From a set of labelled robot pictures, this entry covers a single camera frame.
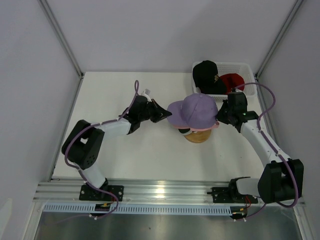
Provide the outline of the white NY baseball cap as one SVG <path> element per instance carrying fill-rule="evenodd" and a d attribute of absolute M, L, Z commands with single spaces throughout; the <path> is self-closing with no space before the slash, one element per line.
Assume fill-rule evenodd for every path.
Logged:
<path fill-rule="evenodd" d="M 179 132 L 183 135 L 183 136 L 187 136 L 190 134 L 197 134 L 198 131 L 192 131 L 190 129 L 180 129 Z"/>

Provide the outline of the purple LA baseball cap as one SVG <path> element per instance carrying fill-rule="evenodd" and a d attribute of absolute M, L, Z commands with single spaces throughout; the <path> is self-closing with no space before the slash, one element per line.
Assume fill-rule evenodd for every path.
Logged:
<path fill-rule="evenodd" d="M 167 120 L 175 128 L 206 131 L 215 127 L 219 110 L 211 96 L 193 93 L 184 100 L 172 102 L 167 111 L 172 113 Z"/>

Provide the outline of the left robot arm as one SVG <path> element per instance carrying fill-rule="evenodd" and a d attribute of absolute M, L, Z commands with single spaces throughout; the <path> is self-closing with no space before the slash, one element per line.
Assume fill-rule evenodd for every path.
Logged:
<path fill-rule="evenodd" d="M 96 163 L 103 141 L 132 134 L 144 121 L 157 123 L 171 115 L 154 99 L 138 95 L 117 119 L 95 124 L 79 120 L 62 145 L 61 153 L 65 163 L 91 186 L 90 194 L 96 200 L 103 200 L 108 194 L 108 180 Z"/>

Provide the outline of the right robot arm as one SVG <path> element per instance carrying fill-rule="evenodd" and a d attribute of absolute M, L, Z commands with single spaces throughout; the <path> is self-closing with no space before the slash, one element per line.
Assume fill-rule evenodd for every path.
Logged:
<path fill-rule="evenodd" d="M 232 125 L 250 143 L 264 170 L 260 178 L 238 177 L 230 181 L 228 197 L 233 202 L 246 195 L 260 198 L 264 203 L 292 200 L 293 207 L 302 196 L 304 165 L 284 153 L 270 135 L 262 129 L 255 111 L 247 109 L 248 101 L 243 92 L 231 92 L 218 111 L 219 122 Z"/>

